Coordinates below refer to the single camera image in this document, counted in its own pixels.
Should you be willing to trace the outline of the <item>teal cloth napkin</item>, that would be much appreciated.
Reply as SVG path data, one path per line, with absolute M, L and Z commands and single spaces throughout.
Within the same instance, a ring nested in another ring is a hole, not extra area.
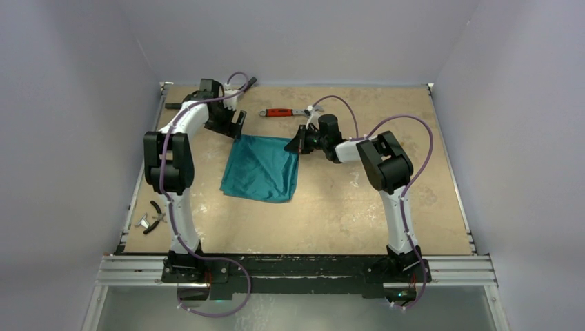
M 299 155 L 284 150 L 290 140 L 243 134 L 234 141 L 221 180 L 227 196 L 285 203 L 297 187 Z

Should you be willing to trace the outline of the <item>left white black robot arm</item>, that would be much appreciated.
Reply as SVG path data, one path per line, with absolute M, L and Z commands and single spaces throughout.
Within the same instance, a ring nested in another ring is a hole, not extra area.
M 199 281 L 206 272 L 190 207 L 190 188 L 195 180 L 190 140 L 202 128 L 238 140 L 246 112 L 237 111 L 237 102 L 247 89 L 247 84 L 229 89 L 214 79 L 202 79 L 198 90 L 172 106 L 177 114 L 168 124 L 143 137 L 145 179 L 164 199 L 170 224 L 166 268 L 169 272 L 179 270 L 189 282 Z

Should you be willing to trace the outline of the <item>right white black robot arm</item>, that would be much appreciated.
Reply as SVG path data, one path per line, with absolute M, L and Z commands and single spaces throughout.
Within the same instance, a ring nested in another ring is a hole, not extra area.
M 321 150 L 327 160 L 336 164 L 360 162 L 384 207 L 388 228 L 387 271 L 398 281 L 414 272 L 419 263 L 415 254 L 417 241 L 410 234 L 410 212 L 405 195 L 413 175 L 413 164 L 392 132 L 386 131 L 374 138 L 345 139 L 338 118 L 327 114 L 318 117 L 317 125 L 300 125 L 284 150 L 296 154 Z

